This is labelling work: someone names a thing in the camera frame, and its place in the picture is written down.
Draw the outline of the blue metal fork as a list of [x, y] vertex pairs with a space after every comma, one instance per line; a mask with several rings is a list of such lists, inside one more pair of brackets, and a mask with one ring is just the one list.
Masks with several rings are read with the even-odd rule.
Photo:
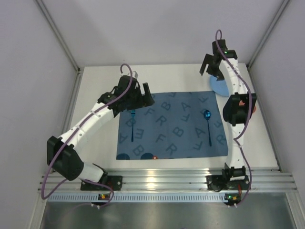
[[132, 134], [131, 134], [131, 142], [134, 141], [134, 124], [135, 124], [135, 110], [131, 110], [131, 116], [132, 116]]

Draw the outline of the blue plastic plate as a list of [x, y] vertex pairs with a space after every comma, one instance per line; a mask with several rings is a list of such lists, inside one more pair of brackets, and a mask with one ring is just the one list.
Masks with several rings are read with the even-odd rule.
[[210, 88], [218, 95], [223, 97], [229, 97], [229, 91], [225, 80], [217, 80], [216, 77], [210, 75], [209, 78]]

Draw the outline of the blue letter-print placemat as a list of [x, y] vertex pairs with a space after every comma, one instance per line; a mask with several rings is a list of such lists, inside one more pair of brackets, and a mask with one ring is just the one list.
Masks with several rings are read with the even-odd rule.
[[[216, 94], [171, 92], [152, 95], [152, 106], [135, 110], [134, 141], [132, 116], [120, 113], [117, 144], [118, 160], [208, 158], [228, 155], [227, 141]], [[209, 146], [204, 111], [209, 120], [212, 146]]]

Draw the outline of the blue metal spoon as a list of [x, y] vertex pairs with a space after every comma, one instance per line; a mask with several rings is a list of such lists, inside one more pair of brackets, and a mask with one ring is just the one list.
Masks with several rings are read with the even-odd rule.
[[208, 137], [209, 137], [209, 146], [212, 146], [212, 139], [211, 139], [211, 133], [210, 133], [210, 124], [209, 124], [209, 120], [211, 118], [211, 112], [209, 110], [205, 110], [204, 113], [204, 118], [207, 121], [207, 128], [208, 128]]

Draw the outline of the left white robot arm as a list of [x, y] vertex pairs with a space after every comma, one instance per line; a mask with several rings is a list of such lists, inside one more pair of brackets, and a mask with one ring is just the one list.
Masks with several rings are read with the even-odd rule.
[[69, 131], [47, 141], [47, 164], [65, 179], [89, 180], [101, 183], [107, 176], [98, 165], [85, 163], [80, 157], [87, 142], [108, 121], [120, 112], [154, 104], [148, 83], [140, 84], [134, 77], [124, 75], [111, 92], [100, 96], [94, 107]]

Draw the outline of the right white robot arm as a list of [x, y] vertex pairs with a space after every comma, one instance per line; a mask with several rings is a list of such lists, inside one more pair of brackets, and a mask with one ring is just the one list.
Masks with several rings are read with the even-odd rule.
[[229, 93], [223, 107], [223, 120], [228, 125], [229, 134], [226, 136], [228, 156], [222, 174], [227, 182], [244, 180], [244, 133], [252, 117], [257, 97], [242, 78], [237, 54], [227, 48], [225, 40], [215, 40], [212, 43], [212, 50], [212, 55], [205, 55], [199, 73], [208, 73], [218, 81], [225, 81]]

